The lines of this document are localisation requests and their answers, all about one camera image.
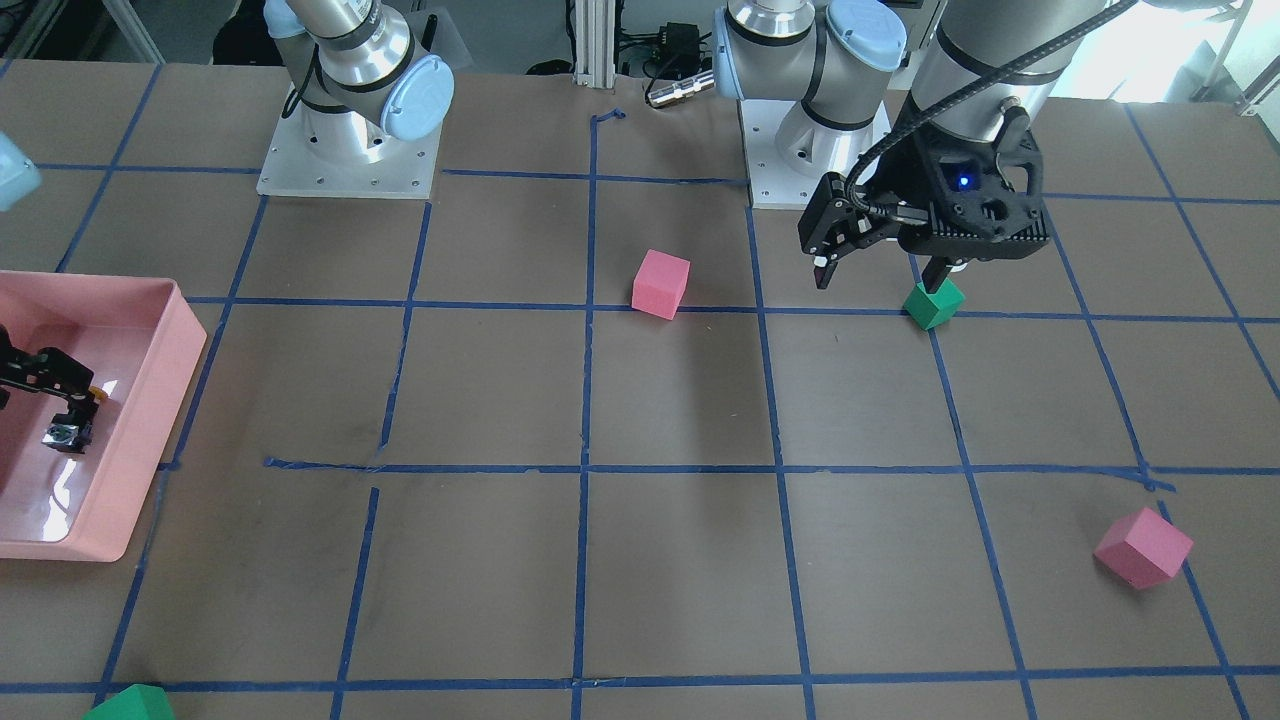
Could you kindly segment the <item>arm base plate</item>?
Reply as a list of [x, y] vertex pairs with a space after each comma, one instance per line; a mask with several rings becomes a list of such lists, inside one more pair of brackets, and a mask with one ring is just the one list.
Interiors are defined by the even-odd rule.
[[800, 102], [749, 99], [739, 110], [751, 205], [758, 210], [804, 210], [824, 173], [846, 176], [891, 129], [884, 104], [870, 124], [854, 131], [819, 124]]
[[429, 200], [442, 126], [403, 141], [353, 111], [321, 113], [305, 102], [280, 118], [256, 190], [296, 199]]

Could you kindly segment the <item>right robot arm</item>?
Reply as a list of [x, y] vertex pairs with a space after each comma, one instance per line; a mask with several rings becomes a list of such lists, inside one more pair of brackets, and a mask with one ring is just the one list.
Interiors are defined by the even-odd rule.
[[174, 278], [227, 304], [412, 316], [454, 78], [379, 1], [269, 1], [285, 68], [20, 60], [3, 142], [35, 190], [3, 269]]

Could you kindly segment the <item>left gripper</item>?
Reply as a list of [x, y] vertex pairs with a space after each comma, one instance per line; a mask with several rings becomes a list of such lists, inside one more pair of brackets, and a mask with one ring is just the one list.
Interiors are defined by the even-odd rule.
[[1051, 241], [1042, 197], [1043, 155], [1020, 105], [1004, 110], [989, 141], [960, 138], [928, 122], [895, 146], [895, 193], [925, 210], [905, 225], [855, 206], [854, 186], [837, 172], [819, 179], [797, 223], [814, 283], [827, 290], [849, 254], [896, 237], [904, 251], [931, 256], [922, 287], [937, 293], [952, 260], [1020, 260]]

